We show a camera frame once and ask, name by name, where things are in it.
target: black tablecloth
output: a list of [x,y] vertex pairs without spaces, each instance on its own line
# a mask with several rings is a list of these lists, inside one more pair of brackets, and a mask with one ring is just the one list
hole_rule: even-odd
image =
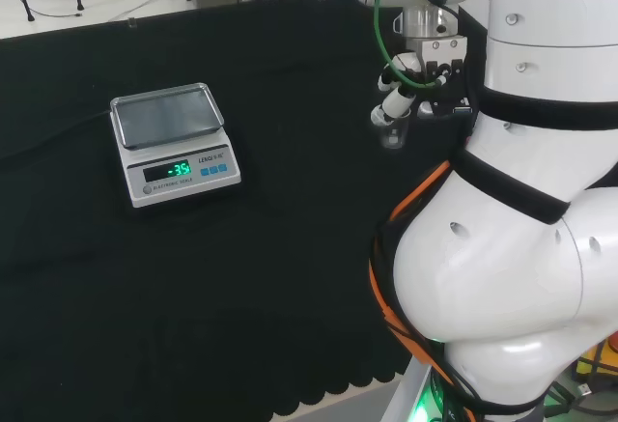
[[205,82],[244,180],[134,210],[104,118],[3,162],[0,420],[266,421],[405,370],[369,240],[456,131],[379,146],[370,10],[171,14],[4,40],[0,64],[0,155],[114,97]]

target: scale display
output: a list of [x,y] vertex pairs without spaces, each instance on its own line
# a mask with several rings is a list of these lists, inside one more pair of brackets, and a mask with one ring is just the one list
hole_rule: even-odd
[[177,176],[185,176],[187,174],[191,174],[191,167],[186,159],[144,169],[144,179],[147,183],[160,181],[161,179],[175,178]]

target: black band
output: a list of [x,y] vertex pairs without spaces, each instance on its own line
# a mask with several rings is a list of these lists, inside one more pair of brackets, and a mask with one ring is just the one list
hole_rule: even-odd
[[560,130],[618,129],[618,102],[583,103],[523,98],[484,89],[484,115],[517,125]]
[[538,221],[554,224],[569,208],[570,203],[512,178],[464,149],[454,152],[450,162],[462,179],[507,207]]
[[442,385],[442,389],[446,395],[448,395],[451,401],[455,401],[464,408],[470,409],[472,412],[485,415],[517,415],[524,412],[528,412],[531,409],[536,408],[542,404],[546,395],[549,392],[549,388],[536,400],[524,403],[522,405],[501,405],[499,403],[492,403],[490,401],[477,401],[469,395],[461,394],[455,391],[452,385],[450,385],[443,376],[438,375]]

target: electronic scale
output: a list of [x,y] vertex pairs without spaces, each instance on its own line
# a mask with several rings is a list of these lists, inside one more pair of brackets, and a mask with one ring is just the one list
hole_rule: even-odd
[[206,84],[114,98],[110,117],[135,208],[240,182]]

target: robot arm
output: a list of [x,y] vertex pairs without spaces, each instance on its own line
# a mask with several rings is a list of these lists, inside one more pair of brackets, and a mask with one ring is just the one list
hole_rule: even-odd
[[[464,38],[449,24],[441,33],[435,25],[448,23],[449,13],[427,0],[380,5],[404,8],[398,32],[414,53],[396,59],[415,56],[420,70],[413,71],[426,76],[435,65],[452,68],[456,58],[449,50],[465,47]],[[616,5],[490,3],[485,82],[495,93],[517,97],[510,98],[508,115],[479,112],[466,152],[491,173],[570,204],[562,217],[539,220],[457,170],[445,172],[424,210],[410,216],[393,256],[395,301],[403,315],[396,328],[408,324],[409,334],[445,343],[440,366],[457,373],[453,385],[470,385],[464,392],[486,403],[491,422],[542,421],[543,411],[531,410],[530,403],[542,401],[568,364],[618,329],[618,191],[586,190],[618,162],[618,89],[604,70],[618,57],[618,20],[602,18]],[[395,89],[378,107],[386,117],[376,109],[372,114],[383,127],[418,104],[386,77],[381,90]]]

